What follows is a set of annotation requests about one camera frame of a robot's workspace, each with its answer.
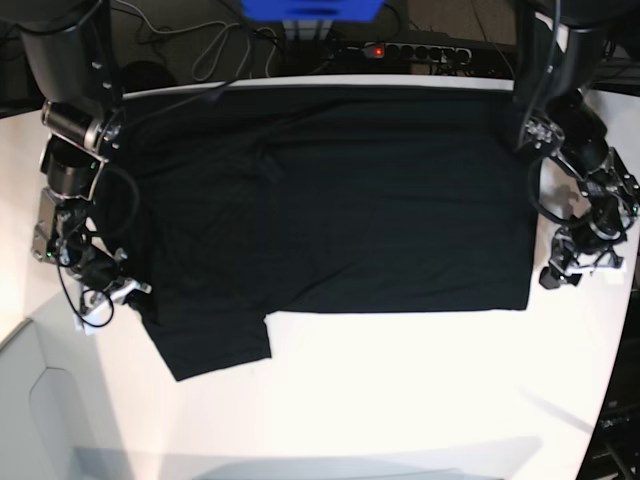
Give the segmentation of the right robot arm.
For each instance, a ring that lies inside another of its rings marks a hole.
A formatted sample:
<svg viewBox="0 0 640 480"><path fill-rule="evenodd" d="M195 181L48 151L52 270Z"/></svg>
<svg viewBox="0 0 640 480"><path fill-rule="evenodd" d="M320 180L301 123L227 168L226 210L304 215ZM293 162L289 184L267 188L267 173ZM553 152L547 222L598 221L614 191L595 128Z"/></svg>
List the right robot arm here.
<svg viewBox="0 0 640 480"><path fill-rule="evenodd" d="M101 328L103 312L113 314L134 291L151 291L126 276L125 252L109 255L99 249L93 243L98 232L87 226L99 182L107 174L122 179L133 204L140 204L133 179L110 165L105 154L115 146L123 120L110 7L104 1L59 1L17 25L45 99L42 123L50 131L40 161L47 185L32 254L79 282L79 299L69 303L74 318L82 326Z"/></svg>

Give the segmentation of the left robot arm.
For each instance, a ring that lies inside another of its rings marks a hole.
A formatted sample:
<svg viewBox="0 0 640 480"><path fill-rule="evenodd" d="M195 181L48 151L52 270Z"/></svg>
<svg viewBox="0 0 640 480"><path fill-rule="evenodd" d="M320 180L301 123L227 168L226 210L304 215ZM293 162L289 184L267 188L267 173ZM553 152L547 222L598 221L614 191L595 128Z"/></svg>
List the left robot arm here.
<svg viewBox="0 0 640 480"><path fill-rule="evenodd" d="M636 1L524 1L516 9L514 148L532 157L530 204L558 227L539 277L547 290L578 285L585 270L621 268L615 248L639 218L639 183L583 95L611 27L638 8ZM543 205L537 182L545 160L576 181L589 204L581 216L563 218Z"/></svg>

